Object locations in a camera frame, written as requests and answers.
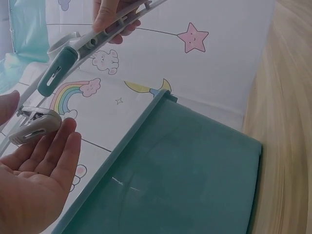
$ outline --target pink star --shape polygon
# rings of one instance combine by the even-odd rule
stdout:
[[[185,43],[185,52],[188,53],[193,49],[197,49],[201,52],[206,52],[204,46],[204,39],[208,36],[208,32],[200,32],[194,27],[192,23],[189,23],[189,27],[186,33],[178,34],[177,36]]]

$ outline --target cloud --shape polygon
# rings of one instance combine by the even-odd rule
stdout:
[[[86,98],[90,97],[93,94],[97,93],[97,90],[100,89],[100,78],[96,78],[94,80],[89,81],[89,84],[85,84],[80,87],[80,91],[82,91],[82,95]]]
[[[58,3],[62,11],[67,11],[69,9],[69,3],[71,0],[58,0]]]
[[[73,118],[75,119],[77,117],[77,111],[76,110],[71,110],[70,112],[66,112],[65,114],[61,115],[60,117],[62,118],[62,120],[66,119],[66,118]]]

